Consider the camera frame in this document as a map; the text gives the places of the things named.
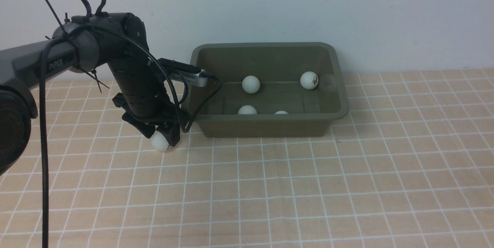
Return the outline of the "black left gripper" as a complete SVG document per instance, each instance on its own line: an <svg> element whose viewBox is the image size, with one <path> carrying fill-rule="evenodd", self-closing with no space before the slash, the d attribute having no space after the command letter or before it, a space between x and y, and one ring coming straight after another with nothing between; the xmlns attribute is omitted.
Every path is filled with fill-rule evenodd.
<svg viewBox="0 0 494 248"><path fill-rule="evenodd" d="M189 114L171 103L165 91L164 83L148 64L148 59L122 57L108 63L116 79L121 95L113 102L124 109L122 120L136 128L145 138L150 139L157 123L167 123L165 139L169 146L176 146L181 139L180 117L183 123L189 122Z"/></svg>

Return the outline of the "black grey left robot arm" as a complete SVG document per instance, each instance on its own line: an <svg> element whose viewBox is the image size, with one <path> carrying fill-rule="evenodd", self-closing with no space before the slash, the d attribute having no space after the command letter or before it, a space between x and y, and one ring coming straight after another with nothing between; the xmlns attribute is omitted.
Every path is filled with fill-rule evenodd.
<svg viewBox="0 0 494 248"><path fill-rule="evenodd" d="M88 24L92 28L83 28ZM132 13L102 13L74 16L64 28L81 29L71 41L63 39L58 28L51 40L1 51L1 173L14 165L29 142L31 120L39 112L31 90L40 85L43 67L49 80L66 70L90 73L108 64L120 88L113 103L124 109L122 119L146 138L159 132L169 146L176 146L179 120L187 121L188 113L172 104L164 76L146 54L144 23Z"/></svg>

